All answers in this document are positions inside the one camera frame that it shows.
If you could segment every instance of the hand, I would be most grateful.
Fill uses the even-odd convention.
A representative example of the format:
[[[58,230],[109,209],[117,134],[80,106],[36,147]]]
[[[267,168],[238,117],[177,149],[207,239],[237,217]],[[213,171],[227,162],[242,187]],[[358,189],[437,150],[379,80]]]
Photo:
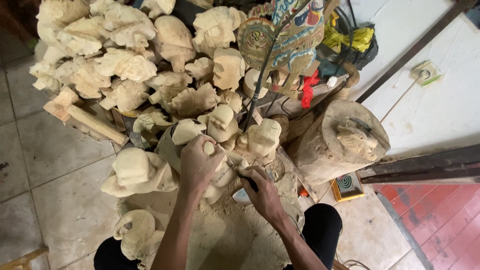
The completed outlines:
[[[255,192],[246,179],[240,179],[257,212],[275,227],[278,222],[287,216],[287,213],[283,210],[273,180],[259,166],[250,166],[246,169],[239,168],[239,171],[242,175],[251,177],[257,183],[258,192]]]
[[[212,156],[204,152],[204,143],[207,141],[215,145],[215,153]],[[186,196],[201,195],[224,156],[225,152],[209,136],[200,134],[191,140],[180,154],[179,192]]]

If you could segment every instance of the red tile floor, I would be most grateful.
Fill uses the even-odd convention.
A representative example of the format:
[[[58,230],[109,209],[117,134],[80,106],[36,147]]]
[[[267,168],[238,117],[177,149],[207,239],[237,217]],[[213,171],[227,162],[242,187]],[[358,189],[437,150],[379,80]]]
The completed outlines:
[[[374,185],[435,270],[480,270],[480,184]]]

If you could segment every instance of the red ribbon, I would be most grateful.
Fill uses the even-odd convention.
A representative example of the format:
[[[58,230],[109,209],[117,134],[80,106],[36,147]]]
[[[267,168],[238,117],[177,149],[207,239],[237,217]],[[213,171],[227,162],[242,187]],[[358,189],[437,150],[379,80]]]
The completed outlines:
[[[311,77],[304,77],[303,79],[303,97],[301,99],[301,106],[304,109],[310,108],[310,102],[313,98],[312,86],[316,85],[320,79],[317,78],[318,69],[315,70]]]

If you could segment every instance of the knee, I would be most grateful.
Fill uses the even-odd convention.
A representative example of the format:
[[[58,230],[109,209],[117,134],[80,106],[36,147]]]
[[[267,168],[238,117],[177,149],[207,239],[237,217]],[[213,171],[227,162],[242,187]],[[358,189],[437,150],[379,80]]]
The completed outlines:
[[[335,209],[335,207],[325,204],[319,203],[305,211],[305,219],[309,217],[322,217],[322,219],[328,220],[329,223],[333,223],[338,227],[342,227],[342,218],[340,214]]]

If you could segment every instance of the black pants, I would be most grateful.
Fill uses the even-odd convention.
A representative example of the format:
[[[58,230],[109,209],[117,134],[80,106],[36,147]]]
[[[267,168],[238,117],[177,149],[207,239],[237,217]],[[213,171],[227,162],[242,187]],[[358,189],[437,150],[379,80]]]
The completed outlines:
[[[302,234],[322,263],[331,269],[335,257],[342,219],[335,208],[316,204],[305,211]],[[120,242],[113,237],[103,241],[94,257],[95,270],[137,270],[139,260],[128,260],[121,252]],[[292,270],[292,265],[285,267]]]

